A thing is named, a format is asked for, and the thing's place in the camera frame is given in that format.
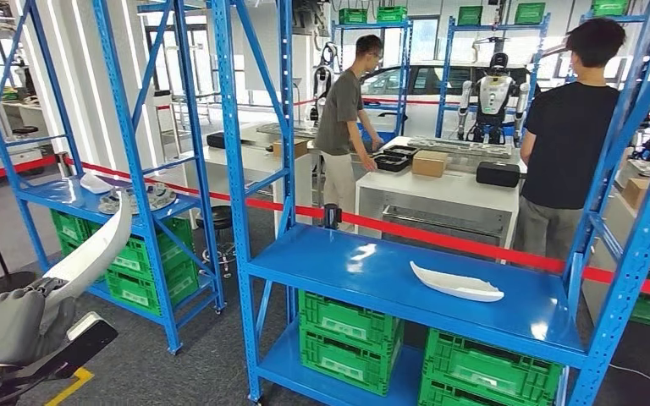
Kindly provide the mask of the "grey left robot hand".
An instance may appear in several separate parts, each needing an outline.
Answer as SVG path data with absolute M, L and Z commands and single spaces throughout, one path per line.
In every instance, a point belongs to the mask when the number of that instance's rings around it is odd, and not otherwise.
M 43 277 L 0 294 L 0 365 L 27 366 L 58 349 L 74 321 L 63 279 Z

